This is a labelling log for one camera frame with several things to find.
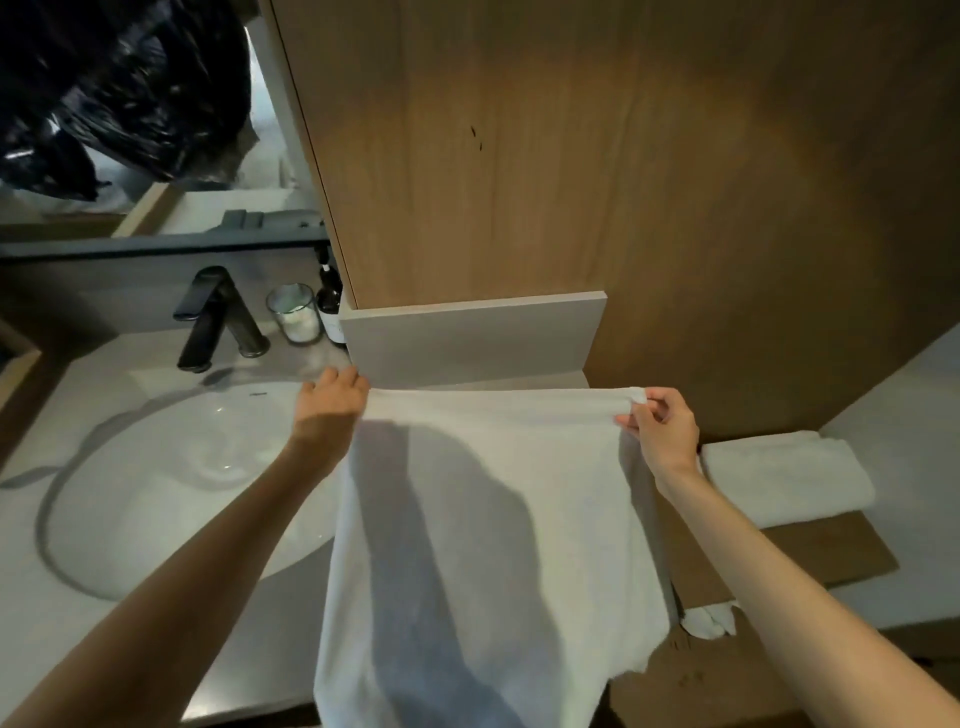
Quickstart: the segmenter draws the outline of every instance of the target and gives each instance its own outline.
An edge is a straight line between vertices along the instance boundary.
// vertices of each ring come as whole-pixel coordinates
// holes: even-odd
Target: sink basin
[[[84,448],[41,510],[37,540],[48,566],[80,591],[122,598],[273,461],[299,389],[243,384],[155,402]],[[306,500],[261,578],[329,541],[339,500],[338,470]]]

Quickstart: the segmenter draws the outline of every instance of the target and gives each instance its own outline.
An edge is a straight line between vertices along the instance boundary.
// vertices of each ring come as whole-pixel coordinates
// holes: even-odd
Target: faucet handle
[[[224,283],[233,283],[230,273],[222,265],[211,265],[197,272],[183,301],[174,311],[176,321],[196,321],[204,311],[206,302]]]

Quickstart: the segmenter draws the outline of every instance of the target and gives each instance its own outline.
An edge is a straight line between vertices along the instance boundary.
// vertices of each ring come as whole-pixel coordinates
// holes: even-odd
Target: wood panel
[[[960,319],[949,0],[274,0],[358,307],[602,289],[593,386],[817,427]]]

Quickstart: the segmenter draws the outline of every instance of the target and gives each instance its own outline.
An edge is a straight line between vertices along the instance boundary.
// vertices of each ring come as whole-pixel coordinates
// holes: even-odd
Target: folded white towel
[[[871,506],[874,484],[843,440],[816,432],[704,445],[704,471],[758,528]]]
[[[330,565],[324,726],[583,728],[610,677],[645,668],[669,624],[612,421],[634,397],[371,392]]]

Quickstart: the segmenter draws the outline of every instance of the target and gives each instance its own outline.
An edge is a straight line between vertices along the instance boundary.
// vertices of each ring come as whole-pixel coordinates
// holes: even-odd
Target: white countertop
[[[250,377],[309,378],[325,366],[348,364],[347,354],[326,339],[295,349],[274,325],[261,328],[273,344],[266,355],[241,357],[225,333],[204,375],[176,367],[186,329],[120,336],[75,361],[44,405],[0,472],[0,720],[113,606],[65,586],[37,555],[36,517],[52,469],[66,464],[96,425],[147,400],[198,387],[230,367],[235,383]]]
[[[326,339],[297,349],[285,343],[273,324],[261,324],[261,329],[272,342],[266,355],[241,357],[225,334],[213,366],[203,375],[176,368],[186,340],[184,328],[125,334],[71,364],[0,472],[0,721],[114,604],[60,582],[36,550],[40,504],[56,470],[77,453],[84,437],[116,415],[157,397],[199,388],[226,370],[232,370],[229,383],[236,384],[251,378],[307,379],[325,366],[349,364],[347,354]],[[442,388],[586,386],[583,373],[571,372]],[[321,548],[261,581],[186,719],[250,715],[311,699],[328,560],[329,549]],[[265,645],[283,654],[271,660],[263,655]]]

